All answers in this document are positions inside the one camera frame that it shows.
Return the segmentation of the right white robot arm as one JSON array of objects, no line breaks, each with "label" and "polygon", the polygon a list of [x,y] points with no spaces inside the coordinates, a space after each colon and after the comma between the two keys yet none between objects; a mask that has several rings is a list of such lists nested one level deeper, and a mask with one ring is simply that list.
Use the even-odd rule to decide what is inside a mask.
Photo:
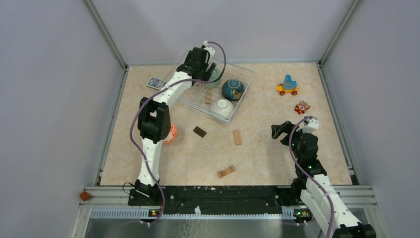
[{"label": "right white robot arm", "polygon": [[374,238],[372,225],[362,223],[345,205],[333,188],[327,171],[317,158],[319,122],[304,117],[297,124],[285,121],[271,126],[271,137],[281,139],[289,149],[297,177],[291,184],[290,197],[296,204],[305,204],[327,238]]}]

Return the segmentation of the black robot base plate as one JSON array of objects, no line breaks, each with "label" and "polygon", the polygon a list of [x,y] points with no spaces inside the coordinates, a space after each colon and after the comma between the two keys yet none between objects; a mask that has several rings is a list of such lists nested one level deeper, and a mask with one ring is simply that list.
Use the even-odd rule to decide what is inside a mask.
[{"label": "black robot base plate", "polygon": [[280,214],[283,207],[302,201],[290,186],[165,186],[152,188],[148,195],[131,189],[130,206],[154,206],[163,214],[192,214],[199,208],[204,215]]}]

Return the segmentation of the orange patterned white bowl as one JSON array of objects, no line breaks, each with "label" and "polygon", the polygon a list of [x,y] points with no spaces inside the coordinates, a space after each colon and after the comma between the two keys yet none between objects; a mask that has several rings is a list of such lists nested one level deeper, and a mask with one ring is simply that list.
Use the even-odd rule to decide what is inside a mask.
[{"label": "orange patterned white bowl", "polygon": [[163,141],[164,144],[169,144],[171,142],[173,142],[175,140],[175,138],[177,137],[177,127],[174,123],[171,123],[170,125],[170,130],[169,130],[169,134],[167,135],[167,137],[165,138],[165,140]]}]

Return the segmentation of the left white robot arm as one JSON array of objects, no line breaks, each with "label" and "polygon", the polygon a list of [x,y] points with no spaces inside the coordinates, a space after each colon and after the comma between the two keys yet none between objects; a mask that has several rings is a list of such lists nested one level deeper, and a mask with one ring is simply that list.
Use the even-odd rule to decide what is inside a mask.
[{"label": "left white robot arm", "polygon": [[147,205],[155,204],[159,197],[158,167],[163,141],[170,132],[170,107],[196,82],[210,80],[216,67],[214,54],[215,49],[210,46],[192,48],[167,84],[154,95],[140,100],[134,121],[142,140],[139,147],[142,165],[131,192]]}]

